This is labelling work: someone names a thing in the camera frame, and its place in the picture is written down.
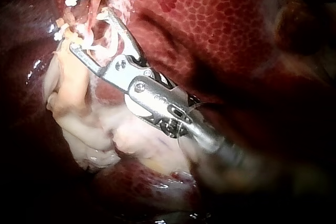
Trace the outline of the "right arm instrument jaw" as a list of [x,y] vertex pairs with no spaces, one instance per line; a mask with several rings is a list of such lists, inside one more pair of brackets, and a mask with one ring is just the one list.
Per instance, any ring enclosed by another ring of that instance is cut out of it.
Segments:
[[103,20],[110,24],[111,27],[120,35],[124,42],[123,54],[132,56],[136,61],[141,62],[143,60],[143,50],[135,37],[129,31],[128,27],[117,16],[117,14],[109,7],[103,8],[104,18]]
[[69,50],[95,75],[103,75],[105,67],[100,66],[91,56],[89,56],[82,46],[71,42]]

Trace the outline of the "right arm instrument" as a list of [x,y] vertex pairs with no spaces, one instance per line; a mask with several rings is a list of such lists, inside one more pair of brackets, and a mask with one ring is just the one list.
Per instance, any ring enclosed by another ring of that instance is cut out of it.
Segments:
[[209,153],[225,145],[225,137],[198,111],[202,103],[197,97],[179,86],[170,87],[160,73],[137,65],[130,56],[116,56],[102,67],[100,78],[125,94],[130,111],[168,137],[188,137]]

